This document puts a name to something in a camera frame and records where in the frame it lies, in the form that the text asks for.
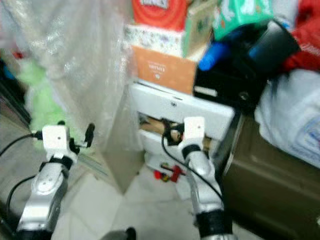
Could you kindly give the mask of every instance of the green package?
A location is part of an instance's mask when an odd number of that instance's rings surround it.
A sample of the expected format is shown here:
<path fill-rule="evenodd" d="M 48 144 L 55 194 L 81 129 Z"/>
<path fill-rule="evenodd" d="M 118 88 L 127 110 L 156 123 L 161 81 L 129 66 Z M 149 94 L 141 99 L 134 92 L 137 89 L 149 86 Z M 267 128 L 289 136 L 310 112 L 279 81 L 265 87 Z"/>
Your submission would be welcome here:
<path fill-rule="evenodd" d="M 214 10 L 214 37 L 217 41 L 236 28 L 273 18 L 270 0 L 222 0 Z"/>

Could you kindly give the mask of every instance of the red object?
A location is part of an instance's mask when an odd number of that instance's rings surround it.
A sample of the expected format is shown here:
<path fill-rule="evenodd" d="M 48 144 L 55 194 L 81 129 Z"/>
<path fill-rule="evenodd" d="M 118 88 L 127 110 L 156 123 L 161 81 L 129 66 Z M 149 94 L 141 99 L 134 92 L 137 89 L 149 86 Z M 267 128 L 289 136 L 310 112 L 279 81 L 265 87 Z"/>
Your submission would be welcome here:
<path fill-rule="evenodd" d="M 186 0 L 132 0 L 136 23 L 183 31 L 187 16 Z"/>
<path fill-rule="evenodd" d="M 171 176 L 171 181 L 176 183 L 178 181 L 178 178 L 179 176 L 182 174 L 182 169 L 178 166 L 178 165 L 175 165 L 173 167 L 173 174 Z"/>
<path fill-rule="evenodd" d="M 165 169 L 165 170 L 169 170 L 169 171 L 171 171 L 171 172 L 174 172 L 174 169 L 171 168 L 171 167 L 169 167 L 169 165 L 168 165 L 167 163 L 162 163 L 162 164 L 160 165 L 160 167 L 163 168 L 163 169 Z M 183 171 L 183 172 L 181 172 L 181 175 L 182 175 L 182 176 L 185 176 L 186 174 L 185 174 L 185 172 Z"/>
<path fill-rule="evenodd" d="M 154 178 L 157 179 L 157 180 L 162 178 L 162 173 L 157 171 L 157 170 L 153 171 L 153 175 L 154 175 Z"/>
<path fill-rule="evenodd" d="M 24 55 L 21 52 L 13 52 L 12 55 L 16 58 L 16 59 L 23 59 Z"/>
<path fill-rule="evenodd" d="M 301 0 L 296 20 L 297 27 L 292 32 L 301 51 L 284 62 L 284 69 L 320 70 L 320 1 Z"/>

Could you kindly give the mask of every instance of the blue bottle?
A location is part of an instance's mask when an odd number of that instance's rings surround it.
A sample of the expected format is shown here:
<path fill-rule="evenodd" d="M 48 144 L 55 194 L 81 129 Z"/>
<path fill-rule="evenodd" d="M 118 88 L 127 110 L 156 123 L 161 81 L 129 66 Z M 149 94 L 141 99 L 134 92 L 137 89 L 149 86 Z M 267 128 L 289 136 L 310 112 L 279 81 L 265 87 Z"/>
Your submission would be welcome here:
<path fill-rule="evenodd" d="M 230 54 L 229 46 L 222 42 L 213 42 L 206 51 L 198 67 L 202 71 L 209 71 L 216 63 Z"/>

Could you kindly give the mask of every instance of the cardboard box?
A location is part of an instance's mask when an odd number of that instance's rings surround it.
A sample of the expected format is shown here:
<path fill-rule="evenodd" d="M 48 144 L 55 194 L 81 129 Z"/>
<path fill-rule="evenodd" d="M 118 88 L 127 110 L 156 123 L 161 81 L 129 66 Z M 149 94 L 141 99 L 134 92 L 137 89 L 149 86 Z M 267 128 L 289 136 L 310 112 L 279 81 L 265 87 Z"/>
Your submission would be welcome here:
<path fill-rule="evenodd" d="M 188 8 L 183 43 L 184 58 L 210 42 L 212 23 L 215 19 L 213 13 L 217 4 L 218 0 L 196 1 Z"/>
<path fill-rule="evenodd" d="M 128 24 L 125 26 L 125 39 L 130 45 L 186 58 L 210 41 L 217 2 L 218 0 L 194 2 L 188 8 L 185 31 Z"/>
<path fill-rule="evenodd" d="M 192 95 L 197 63 L 132 46 L 140 79 Z"/>

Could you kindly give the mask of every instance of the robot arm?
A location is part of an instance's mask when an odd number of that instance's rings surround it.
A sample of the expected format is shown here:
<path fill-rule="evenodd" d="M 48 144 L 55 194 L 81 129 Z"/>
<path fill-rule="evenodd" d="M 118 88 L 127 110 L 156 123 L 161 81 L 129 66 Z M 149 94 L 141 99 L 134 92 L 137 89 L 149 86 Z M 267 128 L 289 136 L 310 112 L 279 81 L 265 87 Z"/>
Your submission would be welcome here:
<path fill-rule="evenodd" d="M 23 209 L 17 227 L 19 240 L 49 240 L 60 214 L 61 201 L 67 192 L 69 170 L 77 163 L 79 147 L 90 147 L 93 124 L 89 125 L 86 140 L 75 145 L 69 129 L 64 125 L 50 125 L 42 129 L 47 162 L 31 184 L 31 195 Z"/>
<path fill-rule="evenodd" d="M 202 240 L 236 240 L 232 234 L 232 220 L 225 213 L 222 191 L 215 177 L 215 167 L 202 151 L 205 119 L 187 117 L 183 125 L 183 139 L 178 149 L 182 152 L 185 165 L 206 180 L 205 182 L 191 170 L 187 171 L 200 237 Z"/>

